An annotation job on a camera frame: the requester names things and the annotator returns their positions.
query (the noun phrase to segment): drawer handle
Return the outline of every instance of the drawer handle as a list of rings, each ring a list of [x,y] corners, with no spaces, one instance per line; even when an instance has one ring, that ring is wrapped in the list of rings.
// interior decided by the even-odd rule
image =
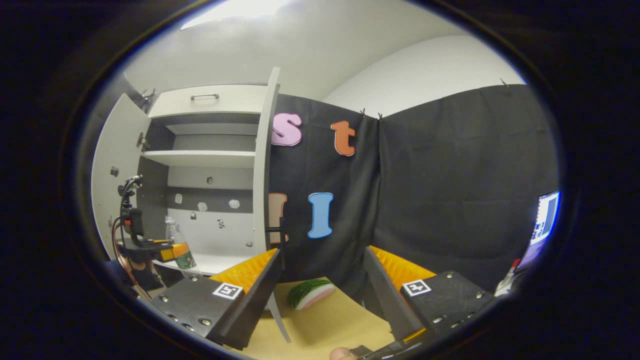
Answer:
[[[216,97],[216,99],[220,97],[220,95],[218,95],[218,94],[192,95],[192,96],[191,96],[191,100],[195,100],[195,99],[196,99],[196,97],[200,97],[200,96],[215,96],[215,97]]]

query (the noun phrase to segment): monitor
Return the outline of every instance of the monitor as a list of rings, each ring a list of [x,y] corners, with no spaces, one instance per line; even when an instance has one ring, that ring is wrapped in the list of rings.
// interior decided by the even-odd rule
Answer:
[[[536,225],[533,228],[529,246],[522,256],[518,267],[515,269],[516,272],[523,270],[533,263],[545,246],[547,238],[553,229],[554,222],[556,221],[559,199],[559,192],[552,192],[538,197],[538,217],[536,218]]]

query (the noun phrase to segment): bottle label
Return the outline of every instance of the bottle label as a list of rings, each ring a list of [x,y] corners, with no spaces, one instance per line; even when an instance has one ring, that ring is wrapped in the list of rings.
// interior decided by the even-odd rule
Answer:
[[[181,269],[190,269],[196,266],[196,261],[193,259],[193,256],[191,255],[191,251],[187,251],[183,255],[180,255],[177,258],[175,258],[175,262],[176,264],[178,264],[178,267]]]

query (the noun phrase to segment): wooden table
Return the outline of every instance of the wooden table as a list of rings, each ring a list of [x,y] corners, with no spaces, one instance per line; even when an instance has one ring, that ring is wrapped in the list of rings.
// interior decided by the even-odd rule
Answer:
[[[287,294],[299,283],[284,282],[274,290],[291,342],[284,340],[271,314],[265,312],[249,346],[236,351],[259,360],[328,360],[331,350],[337,347],[364,345],[377,350],[393,342],[388,322],[358,305],[338,288],[307,309],[291,309],[286,302]]]

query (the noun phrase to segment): black curtain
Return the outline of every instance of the black curtain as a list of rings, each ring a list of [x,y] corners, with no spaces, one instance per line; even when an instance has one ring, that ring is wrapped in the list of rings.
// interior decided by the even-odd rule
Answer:
[[[283,281],[327,276],[354,299],[367,281],[362,261],[373,239],[380,185],[378,121],[355,111],[302,97],[279,95],[275,113],[295,113],[302,120],[302,140],[271,146],[269,192],[284,193],[284,229],[289,235]],[[334,147],[331,125],[347,121],[355,136],[352,156]],[[333,194],[329,224],[333,232],[309,238],[312,193]]]
[[[469,90],[380,125],[373,244],[495,290],[531,238],[538,196],[559,186],[548,116],[531,89]]]
[[[303,122],[300,143],[271,148],[269,190],[288,198],[284,281],[327,276],[358,302],[370,299],[367,245],[493,291],[531,238],[538,196],[558,189],[548,115],[526,85],[470,90],[382,121],[290,95],[277,113]],[[350,157],[333,146],[330,126],[342,120],[356,131]],[[334,196],[333,232],[320,239],[307,236],[316,192]]]

